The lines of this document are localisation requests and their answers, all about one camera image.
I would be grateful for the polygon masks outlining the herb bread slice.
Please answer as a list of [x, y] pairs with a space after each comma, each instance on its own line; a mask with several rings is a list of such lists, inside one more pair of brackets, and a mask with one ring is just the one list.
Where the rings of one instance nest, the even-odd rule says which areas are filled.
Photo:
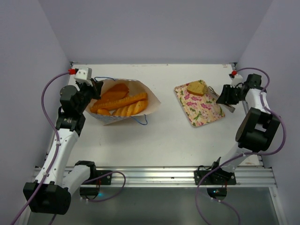
[[207, 85], [203, 80], [190, 82], [187, 85], [187, 92], [193, 95], [203, 96], [207, 93]]

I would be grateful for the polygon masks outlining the long ridged orange bread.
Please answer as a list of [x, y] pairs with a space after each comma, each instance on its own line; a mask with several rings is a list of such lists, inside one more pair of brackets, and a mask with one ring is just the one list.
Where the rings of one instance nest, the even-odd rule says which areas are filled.
[[148, 94], [146, 92], [142, 92], [142, 93], [139, 93], [137, 95], [125, 97], [125, 98], [120, 99], [120, 100], [114, 100], [114, 101], [111, 101], [111, 102], [106, 102], [106, 103], [93, 105], [90, 108], [90, 112], [91, 113], [96, 113], [99, 109], [106, 109], [108, 111], [116, 110], [118, 108], [125, 107], [127, 105], [136, 103], [136, 102], [141, 101], [141, 100], [147, 100], [147, 99], [148, 99]]

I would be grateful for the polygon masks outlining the checkered paper bag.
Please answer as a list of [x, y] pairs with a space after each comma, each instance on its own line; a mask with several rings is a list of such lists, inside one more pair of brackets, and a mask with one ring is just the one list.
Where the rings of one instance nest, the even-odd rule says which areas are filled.
[[161, 105], [154, 93], [141, 81], [96, 77], [103, 82], [100, 99], [92, 99], [86, 112], [103, 125], [124, 119], [136, 119], [158, 110]]

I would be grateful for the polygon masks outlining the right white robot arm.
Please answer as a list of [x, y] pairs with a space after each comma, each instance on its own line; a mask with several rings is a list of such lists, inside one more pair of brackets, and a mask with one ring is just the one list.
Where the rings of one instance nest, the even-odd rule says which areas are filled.
[[244, 101], [249, 110], [237, 130], [235, 145], [212, 165], [209, 179], [214, 184], [229, 180], [235, 169], [249, 156], [265, 152], [280, 124], [278, 117], [270, 112], [260, 75], [249, 74], [245, 81], [235, 71], [230, 76], [232, 83], [223, 86], [217, 103], [236, 105]]

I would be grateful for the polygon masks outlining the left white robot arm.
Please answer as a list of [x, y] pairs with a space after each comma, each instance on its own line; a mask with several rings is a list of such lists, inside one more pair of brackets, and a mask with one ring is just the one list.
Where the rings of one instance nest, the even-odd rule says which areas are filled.
[[97, 180], [96, 166], [91, 161], [79, 161], [69, 174], [64, 172], [85, 123], [83, 112], [92, 99], [100, 99], [103, 84], [103, 81], [90, 79], [60, 90], [61, 106], [54, 127], [56, 137], [34, 182], [27, 182], [23, 188], [32, 212], [64, 215], [80, 185]]

